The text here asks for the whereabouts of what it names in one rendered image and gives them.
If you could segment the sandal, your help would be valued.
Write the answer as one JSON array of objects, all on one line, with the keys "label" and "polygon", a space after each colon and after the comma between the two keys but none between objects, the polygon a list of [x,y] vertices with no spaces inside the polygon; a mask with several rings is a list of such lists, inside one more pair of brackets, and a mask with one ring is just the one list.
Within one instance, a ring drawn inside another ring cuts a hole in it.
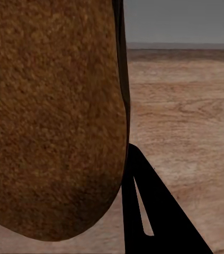
[{"label": "sandal", "polygon": [[54,242],[94,226],[130,111],[123,0],[0,0],[0,225]]}]

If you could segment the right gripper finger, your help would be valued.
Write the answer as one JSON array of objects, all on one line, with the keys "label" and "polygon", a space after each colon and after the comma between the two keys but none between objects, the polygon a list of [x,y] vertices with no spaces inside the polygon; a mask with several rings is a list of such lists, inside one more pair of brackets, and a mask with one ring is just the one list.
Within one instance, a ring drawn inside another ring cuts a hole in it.
[{"label": "right gripper finger", "polygon": [[[144,233],[134,178],[154,236]],[[213,254],[148,160],[132,144],[121,187],[126,254]]]}]

